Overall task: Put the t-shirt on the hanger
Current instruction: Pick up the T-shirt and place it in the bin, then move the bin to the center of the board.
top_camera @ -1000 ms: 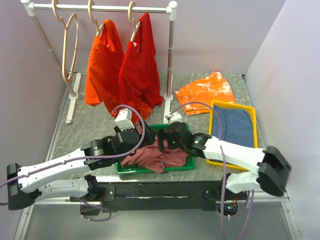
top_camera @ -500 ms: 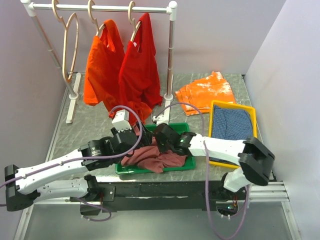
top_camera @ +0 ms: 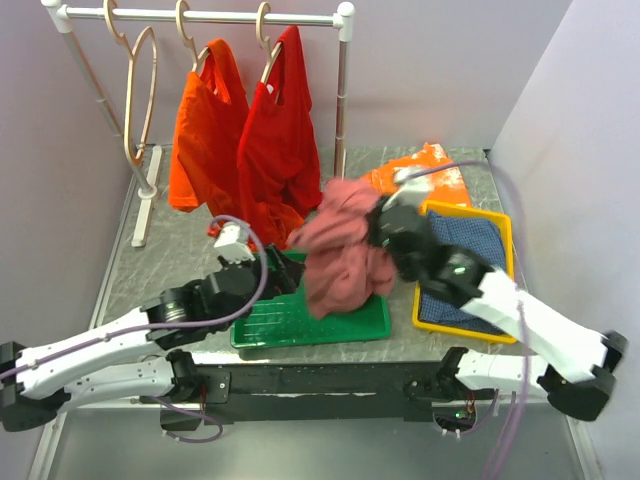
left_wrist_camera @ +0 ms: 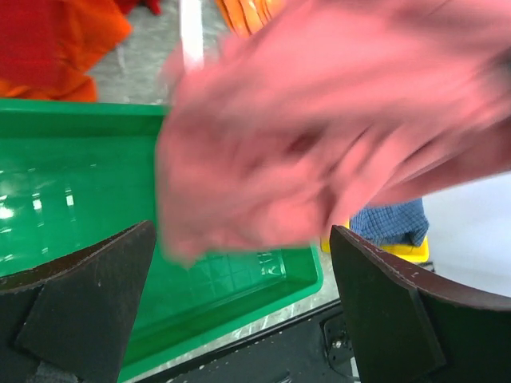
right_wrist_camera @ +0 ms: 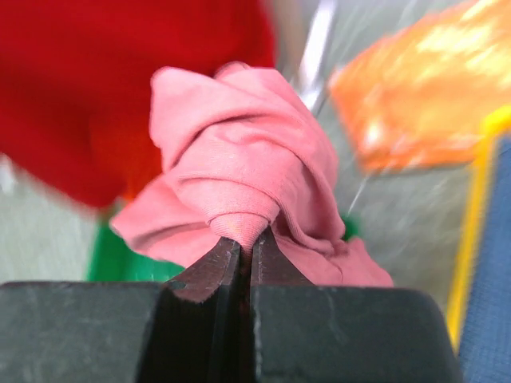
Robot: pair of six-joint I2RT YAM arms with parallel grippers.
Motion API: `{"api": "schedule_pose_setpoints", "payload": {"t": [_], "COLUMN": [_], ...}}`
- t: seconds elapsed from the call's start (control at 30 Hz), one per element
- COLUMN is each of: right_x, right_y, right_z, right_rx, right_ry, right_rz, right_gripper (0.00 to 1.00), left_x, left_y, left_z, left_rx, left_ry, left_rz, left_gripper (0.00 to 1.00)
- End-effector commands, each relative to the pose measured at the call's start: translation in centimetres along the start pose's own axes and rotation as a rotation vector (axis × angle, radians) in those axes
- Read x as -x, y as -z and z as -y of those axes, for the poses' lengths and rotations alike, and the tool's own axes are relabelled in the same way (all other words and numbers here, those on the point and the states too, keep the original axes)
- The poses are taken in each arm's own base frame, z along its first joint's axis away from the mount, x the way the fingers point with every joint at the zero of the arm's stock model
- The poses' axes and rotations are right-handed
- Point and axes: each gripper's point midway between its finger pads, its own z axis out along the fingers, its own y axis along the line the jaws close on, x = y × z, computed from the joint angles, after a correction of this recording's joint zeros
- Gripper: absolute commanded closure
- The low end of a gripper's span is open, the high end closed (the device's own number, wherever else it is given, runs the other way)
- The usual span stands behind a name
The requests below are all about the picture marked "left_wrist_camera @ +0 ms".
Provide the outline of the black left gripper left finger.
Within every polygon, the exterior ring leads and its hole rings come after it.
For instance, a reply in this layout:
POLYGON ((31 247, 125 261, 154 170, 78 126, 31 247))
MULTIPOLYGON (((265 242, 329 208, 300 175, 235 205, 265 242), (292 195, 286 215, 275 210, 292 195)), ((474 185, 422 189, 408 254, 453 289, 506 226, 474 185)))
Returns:
POLYGON ((117 381, 156 244, 150 221, 1 279, 1 380, 51 365, 117 381))

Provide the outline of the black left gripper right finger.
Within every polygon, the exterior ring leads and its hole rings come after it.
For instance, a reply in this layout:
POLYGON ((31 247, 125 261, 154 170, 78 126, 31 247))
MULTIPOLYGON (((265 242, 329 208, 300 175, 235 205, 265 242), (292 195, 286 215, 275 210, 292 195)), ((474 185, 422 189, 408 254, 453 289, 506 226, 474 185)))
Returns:
POLYGON ((454 282, 345 227, 331 261, 363 382, 508 382, 510 299, 454 282))

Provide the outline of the green plastic tray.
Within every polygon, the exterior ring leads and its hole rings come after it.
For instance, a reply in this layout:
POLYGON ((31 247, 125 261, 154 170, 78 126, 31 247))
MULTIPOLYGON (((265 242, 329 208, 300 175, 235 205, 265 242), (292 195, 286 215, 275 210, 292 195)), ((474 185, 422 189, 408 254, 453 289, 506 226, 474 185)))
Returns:
MULTIPOLYGON (((154 105, 1 102, 1 272, 12 274, 156 218, 154 105)), ((314 247, 211 253, 193 267, 155 250, 122 381, 317 292, 314 247)))

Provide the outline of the dusty pink t shirt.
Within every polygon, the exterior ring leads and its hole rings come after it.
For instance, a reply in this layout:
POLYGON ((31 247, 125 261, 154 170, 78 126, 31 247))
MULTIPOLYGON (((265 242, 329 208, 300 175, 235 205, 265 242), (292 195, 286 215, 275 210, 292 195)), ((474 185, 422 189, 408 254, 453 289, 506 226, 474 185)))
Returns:
POLYGON ((291 1, 161 77, 160 240, 183 263, 510 169, 507 1, 291 1))

